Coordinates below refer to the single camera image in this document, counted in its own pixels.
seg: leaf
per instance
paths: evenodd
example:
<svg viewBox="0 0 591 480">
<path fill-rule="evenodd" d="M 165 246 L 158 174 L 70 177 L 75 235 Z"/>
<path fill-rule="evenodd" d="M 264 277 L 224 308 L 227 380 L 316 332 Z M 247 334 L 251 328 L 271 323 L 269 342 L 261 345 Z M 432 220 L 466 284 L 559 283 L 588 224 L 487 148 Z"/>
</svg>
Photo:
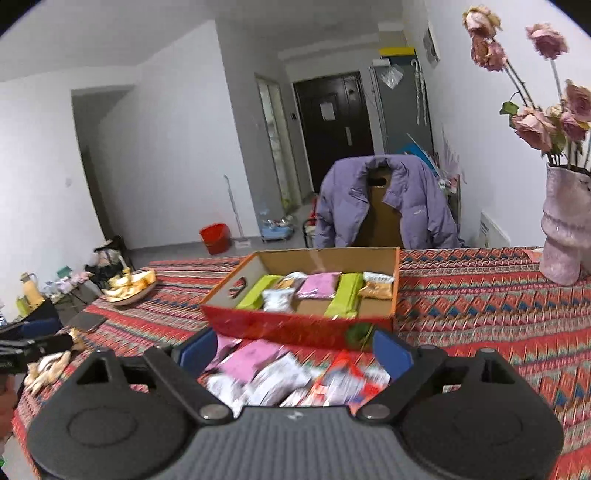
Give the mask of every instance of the leaf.
<svg viewBox="0 0 591 480">
<path fill-rule="evenodd" d="M 501 112 L 507 112 L 507 114 L 509 114 L 509 115 L 517 115 L 518 111 L 519 111 L 519 105 L 517 105 L 513 102 L 503 103 L 503 108 L 501 109 Z"/>
</svg>

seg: tablecloth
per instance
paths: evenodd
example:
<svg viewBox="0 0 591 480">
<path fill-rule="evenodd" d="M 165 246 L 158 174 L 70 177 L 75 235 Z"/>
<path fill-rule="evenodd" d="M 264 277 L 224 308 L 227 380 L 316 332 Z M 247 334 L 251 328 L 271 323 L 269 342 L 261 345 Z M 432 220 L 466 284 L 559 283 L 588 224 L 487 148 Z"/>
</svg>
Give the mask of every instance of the tablecloth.
<svg viewBox="0 0 591 480">
<path fill-rule="evenodd" d="M 240 258 L 153 262 L 155 292 L 118 310 L 97 300 L 87 311 L 107 316 L 92 346 L 137 355 L 161 341 L 180 343 L 206 326 L 199 303 Z M 591 476 L 591 277 L 572 287 L 549 282 L 521 248 L 403 251 L 395 330 L 413 345 L 432 343 L 451 355 L 493 346 L 551 405 L 565 432 L 552 480 Z M 296 349 L 300 360 L 329 364 L 334 352 Z M 26 428 L 61 382 L 37 398 L 24 395 L 14 430 L 26 452 Z M 371 361 L 367 354 L 358 360 Z"/>
</svg>

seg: snack package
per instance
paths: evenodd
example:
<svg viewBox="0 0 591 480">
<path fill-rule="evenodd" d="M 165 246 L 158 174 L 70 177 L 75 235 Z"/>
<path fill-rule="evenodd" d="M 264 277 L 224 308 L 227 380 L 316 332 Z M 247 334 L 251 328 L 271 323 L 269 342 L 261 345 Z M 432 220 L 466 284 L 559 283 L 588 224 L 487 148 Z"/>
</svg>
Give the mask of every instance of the snack package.
<svg viewBox="0 0 591 480">
<path fill-rule="evenodd" d="M 262 293 L 271 288 L 281 275 L 265 275 L 261 277 L 254 286 L 248 291 L 246 296 L 236 305 L 239 310 L 258 310 L 262 307 Z"/>
<path fill-rule="evenodd" d="M 281 345 L 257 340 L 228 356 L 219 364 L 219 369 L 235 380 L 248 383 L 283 351 Z"/>
<path fill-rule="evenodd" d="M 240 415 L 247 397 L 243 385 L 224 374 L 212 375 L 207 379 L 207 389 L 232 409 L 234 418 Z"/>
<path fill-rule="evenodd" d="M 368 380 L 350 360 L 347 352 L 341 352 L 329 369 L 300 401 L 300 406 L 347 405 L 355 414 L 366 402 L 384 388 Z"/>
<path fill-rule="evenodd" d="M 217 336 L 217 353 L 211 363 L 205 369 L 209 372 L 216 368 L 222 360 L 224 360 L 228 354 L 234 349 L 234 347 L 240 344 L 242 340 L 239 338 L 224 337 L 222 335 Z"/>
<path fill-rule="evenodd" d="M 291 301 L 295 294 L 296 290 L 294 288 L 265 290 L 262 293 L 262 298 L 265 302 L 262 309 L 265 312 L 293 313 L 294 310 L 291 308 Z"/>
<path fill-rule="evenodd" d="M 361 273 L 344 273 L 340 276 L 339 288 L 333 301 L 330 302 L 324 316 L 336 318 L 357 318 L 357 305 L 359 304 L 359 290 L 363 287 L 363 275 Z"/>
<path fill-rule="evenodd" d="M 293 288 L 297 291 L 298 288 L 304 283 L 304 281 L 308 278 L 303 272 L 293 272 L 289 275 L 283 277 L 277 285 L 275 285 L 276 290 L 285 290 L 286 288 Z"/>
<path fill-rule="evenodd" d="M 305 387 L 311 379 L 310 374 L 298 363 L 293 353 L 287 353 L 263 368 L 245 387 L 248 404 L 276 406 L 294 390 Z"/>
<path fill-rule="evenodd" d="M 365 286 L 359 290 L 359 296 L 367 299 L 392 300 L 394 277 L 381 273 L 363 272 Z"/>
<path fill-rule="evenodd" d="M 333 299 L 342 272 L 317 273 L 308 276 L 297 296 L 299 299 Z"/>
</svg>

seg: pink vase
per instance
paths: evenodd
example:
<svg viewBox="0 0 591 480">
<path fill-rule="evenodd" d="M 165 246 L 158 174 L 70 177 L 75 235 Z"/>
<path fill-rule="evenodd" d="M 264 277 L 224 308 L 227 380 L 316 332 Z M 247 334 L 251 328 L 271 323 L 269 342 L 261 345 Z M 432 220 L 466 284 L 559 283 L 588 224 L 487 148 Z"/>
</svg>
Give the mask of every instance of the pink vase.
<svg viewBox="0 0 591 480">
<path fill-rule="evenodd" d="M 546 234 L 540 271 L 561 285 L 579 279 L 591 253 L 591 177 L 547 166 L 542 230 Z"/>
</svg>

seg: dark brown door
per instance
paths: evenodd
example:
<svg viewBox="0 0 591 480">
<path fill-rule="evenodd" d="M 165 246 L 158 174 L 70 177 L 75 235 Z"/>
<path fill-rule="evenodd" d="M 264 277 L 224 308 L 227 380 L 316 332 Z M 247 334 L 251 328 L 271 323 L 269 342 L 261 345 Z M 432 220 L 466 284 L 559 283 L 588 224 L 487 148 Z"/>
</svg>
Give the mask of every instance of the dark brown door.
<svg viewBox="0 0 591 480">
<path fill-rule="evenodd" d="M 359 72 L 294 84 L 314 191 L 340 158 L 374 154 Z"/>
</svg>

